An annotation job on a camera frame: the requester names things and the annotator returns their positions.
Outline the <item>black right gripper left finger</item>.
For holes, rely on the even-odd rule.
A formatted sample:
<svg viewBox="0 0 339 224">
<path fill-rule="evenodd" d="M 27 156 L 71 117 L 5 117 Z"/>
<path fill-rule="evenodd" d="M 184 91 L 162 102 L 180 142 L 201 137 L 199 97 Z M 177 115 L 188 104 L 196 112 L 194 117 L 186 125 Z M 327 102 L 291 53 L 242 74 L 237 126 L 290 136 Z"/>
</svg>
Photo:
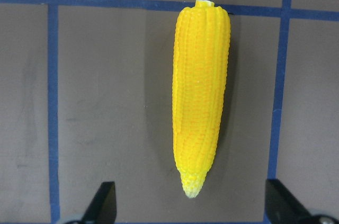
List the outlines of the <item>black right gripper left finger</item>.
<svg viewBox="0 0 339 224">
<path fill-rule="evenodd" d="M 115 182 L 103 182 L 82 216 L 82 223 L 115 223 L 116 217 Z"/>
</svg>

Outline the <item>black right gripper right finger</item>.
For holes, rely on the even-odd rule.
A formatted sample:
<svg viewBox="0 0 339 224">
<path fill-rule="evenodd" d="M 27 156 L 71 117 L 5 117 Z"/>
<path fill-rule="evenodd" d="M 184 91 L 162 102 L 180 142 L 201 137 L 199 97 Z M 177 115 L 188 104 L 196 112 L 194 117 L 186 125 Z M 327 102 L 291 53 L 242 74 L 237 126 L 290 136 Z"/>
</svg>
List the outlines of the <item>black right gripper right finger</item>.
<svg viewBox="0 0 339 224">
<path fill-rule="evenodd" d="M 265 214 L 270 223 L 301 223 L 310 212 L 279 179 L 265 182 Z"/>
</svg>

